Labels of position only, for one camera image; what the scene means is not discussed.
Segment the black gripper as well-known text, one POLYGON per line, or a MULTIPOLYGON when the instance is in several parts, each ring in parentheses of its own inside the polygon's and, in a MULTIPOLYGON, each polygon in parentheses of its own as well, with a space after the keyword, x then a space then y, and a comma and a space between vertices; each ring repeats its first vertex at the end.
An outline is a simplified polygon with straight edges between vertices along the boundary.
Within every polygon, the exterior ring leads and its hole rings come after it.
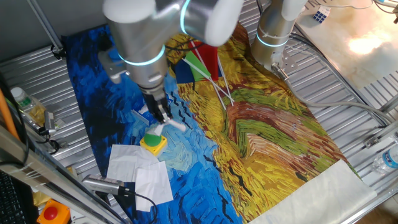
POLYGON ((173 119, 164 88, 143 88, 142 94, 149 112, 160 124, 173 119))

